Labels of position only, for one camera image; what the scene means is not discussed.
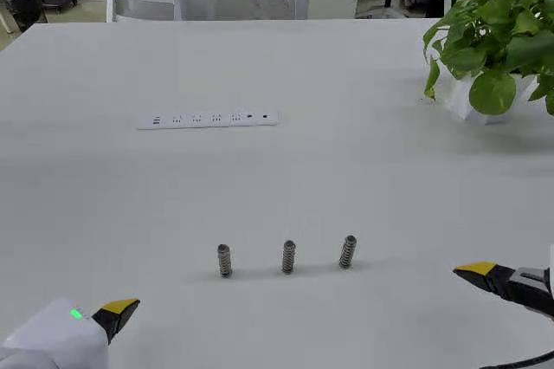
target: metal spring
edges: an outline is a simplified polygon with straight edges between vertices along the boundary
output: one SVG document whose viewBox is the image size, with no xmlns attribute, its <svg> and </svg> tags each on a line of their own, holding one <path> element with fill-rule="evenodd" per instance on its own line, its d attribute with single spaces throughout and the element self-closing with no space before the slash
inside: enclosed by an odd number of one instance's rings
<svg viewBox="0 0 554 369">
<path fill-rule="evenodd" d="M 292 274 L 294 271 L 294 255 L 296 244 L 293 241 L 286 241 L 283 245 L 283 274 Z"/>
<path fill-rule="evenodd" d="M 223 278 L 229 278 L 233 273 L 231 268 L 231 249 L 229 246 L 221 244 L 217 247 L 217 257 L 219 258 L 219 273 Z"/>
<path fill-rule="evenodd" d="M 345 239 L 343 245 L 343 252 L 340 255 L 338 265 L 342 269 L 348 269 L 352 264 L 352 257 L 354 257 L 354 250 L 356 250 L 356 237 L 349 235 Z"/>
</svg>

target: table surface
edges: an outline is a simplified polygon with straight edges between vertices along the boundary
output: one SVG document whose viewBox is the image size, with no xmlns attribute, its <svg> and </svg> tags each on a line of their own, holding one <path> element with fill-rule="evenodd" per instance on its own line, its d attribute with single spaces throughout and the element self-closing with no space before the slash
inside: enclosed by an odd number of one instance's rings
<svg viewBox="0 0 554 369">
<path fill-rule="evenodd" d="M 113 368 L 468 369 L 550 351 L 551 321 L 452 268 L 548 265 L 552 121 L 537 102 L 473 126 L 422 99 L 431 23 L 35 25 L 0 54 L 0 338 L 57 296 L 136 295 Z M 242 108 L 282 123 L 135 129 Z"/>
</svg>

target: white power strip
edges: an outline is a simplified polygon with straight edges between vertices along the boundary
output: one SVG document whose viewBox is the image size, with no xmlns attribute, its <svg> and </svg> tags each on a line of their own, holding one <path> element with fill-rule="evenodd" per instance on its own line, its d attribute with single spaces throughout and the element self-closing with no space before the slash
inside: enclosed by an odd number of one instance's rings
<svg viewBox="0 0 554 369">
<path fill-rule="evenodd" d="M 182 129 L 211 128 L 227 126 L 261 126 L 279 124 L 275 111 L 239 111 L 233 113 L 181 113 L 177 115 L 156 115 L 140 122 L 137 129 Z"/>
</svg>

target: chair leg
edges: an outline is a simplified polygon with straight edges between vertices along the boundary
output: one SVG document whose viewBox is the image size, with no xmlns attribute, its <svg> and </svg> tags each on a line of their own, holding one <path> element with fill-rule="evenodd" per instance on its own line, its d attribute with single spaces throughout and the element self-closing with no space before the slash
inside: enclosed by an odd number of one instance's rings
<svg viewBox="0 0 554 369">
<path fill-rule="evenodd" d="M 10 28 L 10 26 L 9 26 L 8 23 L 6 22 L 6 19 L 3 17 L 2 12 L 0 12 L 0 23 L 2 23 L 4 29 L 6 30 L 6 32 L 7 32 L 8 34 L 13 33 L 13 31 L 12 31 L 11 28 Z"/>
<path fill-rule="evenodd" d="M 384 8 L 390 8 L 392 6 L 392 0 L 384 0 Z"/>
</svg>

